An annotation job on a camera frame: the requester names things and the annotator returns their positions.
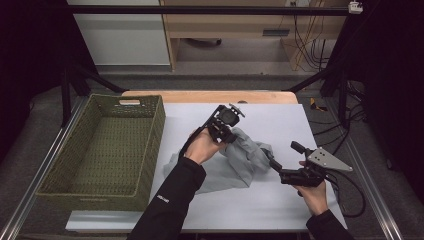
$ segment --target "gray towel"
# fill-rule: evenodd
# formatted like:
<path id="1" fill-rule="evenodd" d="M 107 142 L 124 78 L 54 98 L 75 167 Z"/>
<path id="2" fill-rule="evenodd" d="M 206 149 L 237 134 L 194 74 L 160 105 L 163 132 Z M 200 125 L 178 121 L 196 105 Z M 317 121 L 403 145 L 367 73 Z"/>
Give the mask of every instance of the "gray towel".
<path id="1" fill-rule="evenodd" d="M 207 175 L 196 194 L 230 188 L 248 188 L 255 171 L 267 171 L 270 168 L 269 160 L 261 148 L 272 153 L 271 145 L 254 142 L 240 128 L 235 127 L 231 131 L 238 138 L 202 164 Z M 169 175 L 177 161 L 178 153 L 175 153 L 170 162 L 164 166 L 165 177 Z"/>

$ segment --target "black jacket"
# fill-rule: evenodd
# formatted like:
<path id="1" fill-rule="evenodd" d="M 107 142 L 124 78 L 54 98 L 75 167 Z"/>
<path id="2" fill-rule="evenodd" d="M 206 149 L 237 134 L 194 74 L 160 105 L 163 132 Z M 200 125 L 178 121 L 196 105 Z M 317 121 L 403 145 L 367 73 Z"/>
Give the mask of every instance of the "black jacket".
<path id="1" fill-rule="evenodd" d="M 202 166 L 188 158 L 179 159 L 127 240 L 177 239 L 189 204 L 205 177 Z M 317 240 L 353 239 L 330 210 L 310 218 L 306 226 Z"/>

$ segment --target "table surface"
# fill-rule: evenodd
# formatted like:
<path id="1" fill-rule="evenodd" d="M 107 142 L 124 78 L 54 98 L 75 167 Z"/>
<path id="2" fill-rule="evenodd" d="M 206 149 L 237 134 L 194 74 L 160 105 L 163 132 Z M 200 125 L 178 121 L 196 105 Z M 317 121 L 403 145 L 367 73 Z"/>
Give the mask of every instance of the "table surface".
<path id="1" fill-rule="evenodd" d="M 246 114 L 237 127 L 254 141 L 273 146 L 274 156 L 284 168 L 299 168 L 303 156 L 290 148 L 291 141 L 316 148 L 302 105 L 288 92 L 266 91 L 131 91 L 123 95 L 163 96 L 166 122 L 161 141 L 151 196 L 165 177 L 163 166 L 178 152 L 187 136 L 203 124 L 217 103 L 237 103 Z M 187 118 L 189 112 L 196 117 Z M 327 183 L 330 209 L 346 227 L 332 187 Z M 73 211 L 66 229 L 78 232 L 129 232 L 141 212 Z M 256 172 L 249 188 L 198 194 L 190 204 L 183 232 L 301 232 L 310 213 L 277 172 Z"/>

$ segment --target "white cabinet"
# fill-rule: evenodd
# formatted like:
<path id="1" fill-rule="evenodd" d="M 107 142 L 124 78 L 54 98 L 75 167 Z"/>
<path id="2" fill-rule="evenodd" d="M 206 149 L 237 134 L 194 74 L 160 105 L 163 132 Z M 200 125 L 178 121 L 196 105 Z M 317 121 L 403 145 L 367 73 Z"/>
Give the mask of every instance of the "white cabinet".
<path id="1" fill-rule="evenodd" d="M 157 0 L 68 0 L 69 5 L 159 5 Z M 75 14 L 97 66 L 170 65 L 161 15 Z"/>

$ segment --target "wicker basket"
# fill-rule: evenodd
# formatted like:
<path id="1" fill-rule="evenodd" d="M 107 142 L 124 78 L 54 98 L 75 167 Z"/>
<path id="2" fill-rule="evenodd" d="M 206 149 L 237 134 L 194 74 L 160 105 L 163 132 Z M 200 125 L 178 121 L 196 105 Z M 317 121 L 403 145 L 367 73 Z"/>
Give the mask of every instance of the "wicker basket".
<path id="1" fill-rule="evenodd" d="M 69 210 L 143 211 L 164 123 L 161 96 L 91 95 L 36 195 Z"/>

